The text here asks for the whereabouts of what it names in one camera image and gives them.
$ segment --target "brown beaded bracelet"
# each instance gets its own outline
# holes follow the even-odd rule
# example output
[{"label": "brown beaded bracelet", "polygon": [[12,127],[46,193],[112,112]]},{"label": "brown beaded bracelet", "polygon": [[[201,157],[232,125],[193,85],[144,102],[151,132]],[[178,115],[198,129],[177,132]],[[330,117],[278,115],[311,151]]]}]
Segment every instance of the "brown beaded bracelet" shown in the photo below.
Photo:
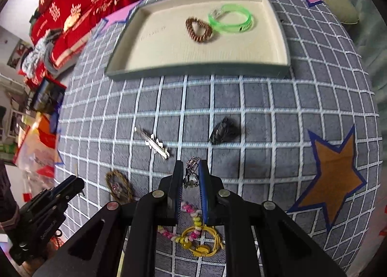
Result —
[{"label": "brown beaded bracelet", "polygon": [[[192,26],[193,23],[197,23],[200,27],[205,29],[203,35],[199,36],[195,33],[194,28]],[[196,17],[190,17],[185,21],[185,27],[187,28],[188,34],[190,35],[193,41],[197,43],[203,43],[209,40],[212,36],[212,28],[206,22],[197,19]]]}]

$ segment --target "orange star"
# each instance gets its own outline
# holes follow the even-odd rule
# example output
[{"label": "orange star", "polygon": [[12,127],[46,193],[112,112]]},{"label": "orange star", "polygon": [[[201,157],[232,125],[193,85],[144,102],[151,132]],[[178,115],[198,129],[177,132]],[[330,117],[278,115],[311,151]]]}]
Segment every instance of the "orange star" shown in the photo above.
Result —
[{"label": "orange star", "polygon": [[366,181],[355,168],[355,126],[340,147],[309,132],[316,160],[317,175],[288,212],[322,207],[329,231],[345,199],[365,186]]}]

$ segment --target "framed picture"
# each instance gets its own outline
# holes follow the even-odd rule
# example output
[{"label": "framed picture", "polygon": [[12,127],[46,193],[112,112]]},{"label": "framed picture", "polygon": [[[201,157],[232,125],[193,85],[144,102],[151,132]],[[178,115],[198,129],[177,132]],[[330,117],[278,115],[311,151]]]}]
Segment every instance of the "framed picture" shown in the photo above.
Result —
[{"label": "framed picture", "polygon": [[16,69],[17,64],[19,63],[23,54],[25,54],[30,47],[30,44],[20,39],[15,49],[13,50],[11,56],[9,57],[7,65],[11,68]]}]

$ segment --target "gray checkered tablecloth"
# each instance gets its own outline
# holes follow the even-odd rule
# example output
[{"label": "gray checkered tablecloth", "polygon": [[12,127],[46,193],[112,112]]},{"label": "gray checkered tablecloth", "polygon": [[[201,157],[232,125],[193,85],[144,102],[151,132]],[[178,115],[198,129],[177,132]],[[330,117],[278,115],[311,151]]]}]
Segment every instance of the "gray checkered tablecloth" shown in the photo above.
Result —
[{"label": "gray checkered tablecloth", "polygon": [[[349,35],[324,4],[308,8],[305,0],[270,1],[289,44],[287,79],[184,75],[113,82],[104,69],[124,23],[100,34],[98,26],[74,69],[60,118],[65,165],[56,168],[56,180],[74,174],[78,164],[86,182],[86,197],[74,198],[67,209],[62,226],[67,237],[110,200],[109,170],[127,175],[139,198],[157,188],[176,159],[186,162],[191,156],[206,158],[211,173],[245,200],[269,199],[287,210],[316,175],[307,130],[340,145],[355,124],[356,166],[367,186],[346,199],[328,233],[321,208],[290,213],[342,268],[349,267],[379,186],[382,138],[374,93]],[[209,134],[225,115],[241,126],[241,136],[212,146]],[[154,155],[134,134],[135,125],[152,131],[171,158]],[[184,190],[183,198],[200,206],[198,189]],[[174,230],[180,233],[190,225],[183,214]],[[207,236],[201,242],[213,240]],[[224,251],[197,259],[158,238],[157,276],[224,276],[224,263]]]}]

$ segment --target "green plastic wristband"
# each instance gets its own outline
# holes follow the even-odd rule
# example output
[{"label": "green plastic wristband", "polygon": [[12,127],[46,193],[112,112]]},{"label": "green plastic wristband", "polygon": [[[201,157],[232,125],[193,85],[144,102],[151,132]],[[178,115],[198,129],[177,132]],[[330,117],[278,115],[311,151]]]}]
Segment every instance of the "green plastic wristband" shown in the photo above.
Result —
[{"label": "green plastic wristband", "polygon": [[[218,22],[216,19],[227,12],[237,12],[247,17],[244,23],[240,24],[223,24]],[[225,4],[221,8],[213,10],[208,15],[208,22],[212,29],[218,32],[245,32],[252,27],[253,16],[251,13],[241,5],[238,4]]]}]

